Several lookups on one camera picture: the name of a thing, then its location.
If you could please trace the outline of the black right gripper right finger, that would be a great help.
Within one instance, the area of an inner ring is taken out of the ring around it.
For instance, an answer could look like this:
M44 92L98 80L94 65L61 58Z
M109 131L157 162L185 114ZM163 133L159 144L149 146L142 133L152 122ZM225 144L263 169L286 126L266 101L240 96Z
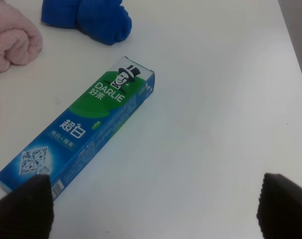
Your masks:
M265 239L302 239L302 187L281 174L266 173L257 219Z

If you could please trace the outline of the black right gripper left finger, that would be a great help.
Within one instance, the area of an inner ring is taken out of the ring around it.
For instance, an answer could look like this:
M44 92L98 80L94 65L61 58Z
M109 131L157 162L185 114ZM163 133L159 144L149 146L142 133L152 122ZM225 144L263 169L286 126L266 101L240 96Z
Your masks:
M0 239L47 239L53 221L48 175L35 175L0 199Z

